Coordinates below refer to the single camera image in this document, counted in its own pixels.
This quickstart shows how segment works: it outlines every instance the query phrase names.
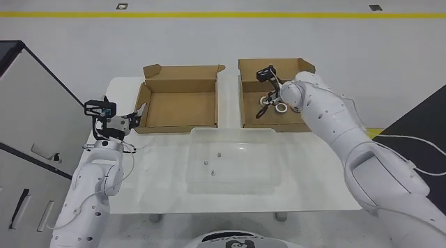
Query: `tape roll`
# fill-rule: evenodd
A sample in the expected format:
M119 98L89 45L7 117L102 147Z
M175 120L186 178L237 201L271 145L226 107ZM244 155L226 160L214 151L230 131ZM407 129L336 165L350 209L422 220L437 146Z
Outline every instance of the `tape roll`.
M288 106L284 103L279 103L275 106L275 109L278 114L285 114L288 111Z

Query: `yellow floor line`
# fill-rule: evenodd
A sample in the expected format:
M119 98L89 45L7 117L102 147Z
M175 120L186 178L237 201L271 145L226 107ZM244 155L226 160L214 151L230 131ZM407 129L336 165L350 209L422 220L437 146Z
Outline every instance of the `yellow floor line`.
M11 12L0 17L46 18L326 18L326 19L446 19L446 13L344 12Z

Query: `cable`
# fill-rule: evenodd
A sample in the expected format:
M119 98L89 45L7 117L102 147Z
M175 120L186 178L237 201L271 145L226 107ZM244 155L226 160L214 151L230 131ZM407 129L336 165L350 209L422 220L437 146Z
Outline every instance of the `cable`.
M350 152L348 152L347 157L346 157L346 162L345 162L345 164L344 164L344 182L346 183L346 186L347 186L349 192L352 194L352 196L353 196L353 193L354 193L354 192L351 190L350 186L348 185L348 181L347 181L347 162L348 162L348 159L350 158L350 156L353 154L353 151L354 151L356 148L358 148L359 146L362 146L363 144L378 144L379 146L382 146L382 147L384 147L384 148L386 148L386 149L392 151L393 153L395 153L395 154L398 155L399 157L402 157L398 152L392 150L391 148L388 148L387 146L385 146L385 145L383 145L383 144L376 143L375 141L363 141L362 143L359 143L359 144L357 144L356 146L354 146L354 147L350 150ZM375 209L377 209L377 210L386 210L386 211L389 211L389 212L398 213L398 214L405 215L405 216L410 217L410 218L417 219L417 220L419 220L419 221L421 221L421 222L427 224L428 226L434 228L436 231L438 231L439 233L441 233L442 235L444 235L444 236L446 237L446 233L445 233L445 232L443 232L441 229L437 228L436 226L434 226L433 224L429 223L428 221L426 221L426 220L424 220L424 219L421 219L421 218L419 218L419 217L417 217L417 216L410 215L410 214L405 213L405 212L402 212L402 211L398 211L398 210L393 210L393 209L390 209L390 208L383 208L383 207L380 207L380 206L376 206L376 205L374 205L374 204L370 204L370 203L368 203L368 202L366 202L366 201L363 201L362 199L360 199L360 198L357 197L357 196L354 196L354 197L355 197L358 201L360 201L361 203L363 203L363 204L365 204L366 206L369 206L369 207L371 207L371 208L375 208Z
M405 139L415 139L418 141L422 141L426 144L429 144L430 146L433 146L436 150L438 150L441 154L443 154L444 156L446 156L445 151L443 151L441 148L439 148L437 145L435 145L434 143L427 141L425 139L421 139L421 138L417 138L417 137L412 137L412 136L403 136L403 135L384 135L384 134L376 134L373 132L368 132L369 134L374 134L377 137L389 137L389 138L405 138ZM387 149L391 150L394 154L401 156L398 152L396 152L395 150L392 150L391 148L385 146ZM444 176L446 175L446 171L443 173L429 173L428 171L424 171L418 167L415 167L415 170L419 171L420 173L424 173L428 176Z

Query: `table leg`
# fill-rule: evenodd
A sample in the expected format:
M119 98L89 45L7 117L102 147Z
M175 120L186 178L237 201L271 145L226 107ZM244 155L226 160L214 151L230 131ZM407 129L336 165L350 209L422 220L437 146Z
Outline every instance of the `table leg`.
M159 223L162 219L163 214L150 214L148 220L154 224Z
M285 222L288 219L287 212L274 212L274 219L279 222Z

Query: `white table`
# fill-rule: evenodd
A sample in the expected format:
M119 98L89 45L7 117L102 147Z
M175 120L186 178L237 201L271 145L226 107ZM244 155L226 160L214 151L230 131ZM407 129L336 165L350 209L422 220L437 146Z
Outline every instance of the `white table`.
M107 97L117 114L134 110L143 77L117 77ZM238 77L219 74L219 127L240 127ZM310 132L280 133L286 154L280 155L282 182L272 194L191 194L185 181L189 134L137 134L125 138L138 151L135 168L110 198L111 213L288 212L357 210L360 206L344 184L343 169L329 146ZM90 134L89 143L94 143ZM88 156L84 152L81 162ZM124 172L132 158L123 160Z

